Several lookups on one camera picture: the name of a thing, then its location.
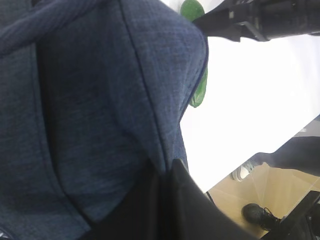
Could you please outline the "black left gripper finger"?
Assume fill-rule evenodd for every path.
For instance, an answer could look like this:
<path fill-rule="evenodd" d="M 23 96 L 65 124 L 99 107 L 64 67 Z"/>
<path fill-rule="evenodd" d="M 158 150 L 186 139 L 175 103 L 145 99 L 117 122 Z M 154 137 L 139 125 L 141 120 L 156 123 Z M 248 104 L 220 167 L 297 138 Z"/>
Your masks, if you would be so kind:
<path fill-rule="evenodd" d="M 175 159 L 163 173 L 144 158 L 86 162 L 91 236 L 96 240 L 250 240 Z"/>

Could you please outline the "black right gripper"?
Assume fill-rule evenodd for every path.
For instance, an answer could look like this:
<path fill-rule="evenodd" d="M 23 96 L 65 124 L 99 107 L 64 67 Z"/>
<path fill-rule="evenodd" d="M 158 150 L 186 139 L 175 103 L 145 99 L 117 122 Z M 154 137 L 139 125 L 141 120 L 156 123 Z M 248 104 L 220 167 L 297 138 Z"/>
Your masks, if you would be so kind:
<path fill-rule="evenodd" d="M 241 37 L 258 42 L 320 35 L 318 0 L 234 0 L 220 4 L 192 23 L 207 37 L 240 42 Z"/>

